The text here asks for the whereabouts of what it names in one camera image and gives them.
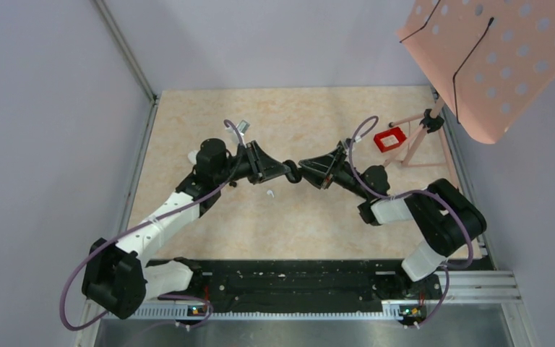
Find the black earbud charging case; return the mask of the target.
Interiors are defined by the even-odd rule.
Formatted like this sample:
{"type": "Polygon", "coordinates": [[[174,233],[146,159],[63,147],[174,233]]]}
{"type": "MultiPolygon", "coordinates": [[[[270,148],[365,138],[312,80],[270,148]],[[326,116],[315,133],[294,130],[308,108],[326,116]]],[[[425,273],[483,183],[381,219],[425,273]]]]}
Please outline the black earbud charging case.
{"type": "Polygon", "coordinates": [[[289,172],[285,175],[288,182],[292,184],[299,183],[302,180],[302,175],[296,163],[292,160],[285,160],[283,164],[289,168],[289,172]]]}

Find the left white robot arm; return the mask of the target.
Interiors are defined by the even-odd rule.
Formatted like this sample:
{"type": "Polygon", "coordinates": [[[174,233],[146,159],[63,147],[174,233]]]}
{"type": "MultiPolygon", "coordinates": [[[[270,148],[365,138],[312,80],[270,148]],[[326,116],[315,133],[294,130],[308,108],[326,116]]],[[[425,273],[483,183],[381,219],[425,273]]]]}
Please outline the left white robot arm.
{"type": "Polygon", "coordinates": [[[97,240],[85,267],[82,293],[118,318],[130,317],[144,301],[179,292],[186,299],[200,295],[203,280],[178,260],[150,266],[148,262],[184,226],[200,219],[220,198],[222,188],[239,179],[260,184],[280,176],[299,183],[301,173],[291,160],[280,162],[255,141],[239,145],[230,155],[224,141],[205,140],[191,173],[168,199],[118,240],[97,240]]]}

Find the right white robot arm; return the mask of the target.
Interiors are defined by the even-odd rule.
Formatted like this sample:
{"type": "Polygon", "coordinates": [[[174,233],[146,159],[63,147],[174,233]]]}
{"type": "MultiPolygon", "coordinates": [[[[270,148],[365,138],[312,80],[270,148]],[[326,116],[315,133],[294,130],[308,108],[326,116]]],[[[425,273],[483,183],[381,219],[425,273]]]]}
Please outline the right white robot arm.
{"type": "Polygon", "coordinates": [[[300,160],[299,171],[317,189],[337,184],[362,198],[359,215],[369,225],[415,222],[423,240],[401,262],[403,273],[395,278],[396,291],[413,298],[423,290],[424,278],[486,231],[486,219],[446,179],[437,179],[425,189],[390,196],[385,167],[372,165],[359,172],[351,153],[349,142],[340,142],[326,155],[300,160]]]}

